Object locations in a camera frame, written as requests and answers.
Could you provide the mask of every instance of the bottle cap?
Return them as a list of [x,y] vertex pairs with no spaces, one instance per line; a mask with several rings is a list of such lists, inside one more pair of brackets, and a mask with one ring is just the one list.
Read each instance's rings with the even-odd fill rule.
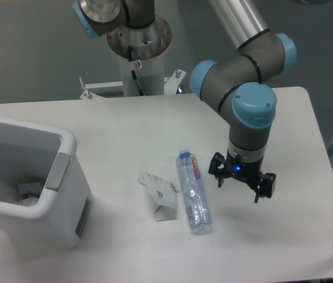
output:
[[183,153],[190,153],[190,149],[188,147],[183,147],[179,149],[178,154],[181,155]]

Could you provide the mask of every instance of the robotic arm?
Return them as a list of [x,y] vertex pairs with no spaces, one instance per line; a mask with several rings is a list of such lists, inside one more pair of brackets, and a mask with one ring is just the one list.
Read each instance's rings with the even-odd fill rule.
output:
[[[230,124],[227,157],[216,153],[209,174],[218,179],[219,187],[229,177],[246,183],[257,202],[272,197],[276,179],[274,173],[260,170],[276,113],[276,95],[261,83],[290,69],[296,48],[286,35],[270,32],[251,0],[211,0],[211,4],[239,56],[224,65],[203,61],[190,76],[193,92]],[[171,42],[169,25],[155,16],[154,0],[79,0],[73,8],[90,37],[108,33],[110,47],[129,61],[155,58]]]
[[252,1],[211,4],[240,56],[225,65],[203,61],[190,77],[196,95],[230,124],[227,158],[216,153],[208,172],[219,187],[229,177],[246,183],[257,203],[272,197],[276,179],[260,170],[277,102],[274,91],[261,83],[291,68],[296,48],[286,35],[270,32]]

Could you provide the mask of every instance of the white plastic bin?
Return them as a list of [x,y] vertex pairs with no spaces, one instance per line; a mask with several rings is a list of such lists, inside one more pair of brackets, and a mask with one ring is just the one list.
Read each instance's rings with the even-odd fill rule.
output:
[[[0,229],[76,246],[93,195],[66,129],[0,117]],[[45,180],[38,202],[22,206],[18,185]]]

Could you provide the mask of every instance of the white table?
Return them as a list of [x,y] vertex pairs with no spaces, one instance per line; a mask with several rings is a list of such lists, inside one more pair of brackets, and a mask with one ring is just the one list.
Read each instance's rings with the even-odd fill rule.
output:
[[[0,231],[0,282],[279,282],[333,277],[333,173],[307,92],[277,88],[264,172],[271,199],[208,175],[226,154],[228,124],[193,94],[0,105],[0,116],[65,127],[95,196],[76,249]],[[198,156],[213,233],[190,234],[181,195],[177,221],[155,222],[143,169],[176,185],[175,158]]]

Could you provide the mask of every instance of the black object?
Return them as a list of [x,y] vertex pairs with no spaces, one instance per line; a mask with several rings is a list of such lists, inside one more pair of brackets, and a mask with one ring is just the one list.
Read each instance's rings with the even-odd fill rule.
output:
[[210,162],[208,173],[218,180],[218,187],[223,185],[224,179],[234,178],[248,185],[255,193],[254,202],[259,198],[271,198],[275,189],[276,175],[274,173],[263,174],[260,171],[263,158],[256,162],[241,162],[241,155],[233,158],[227,152],[227,159],[219,152],[215,153]]

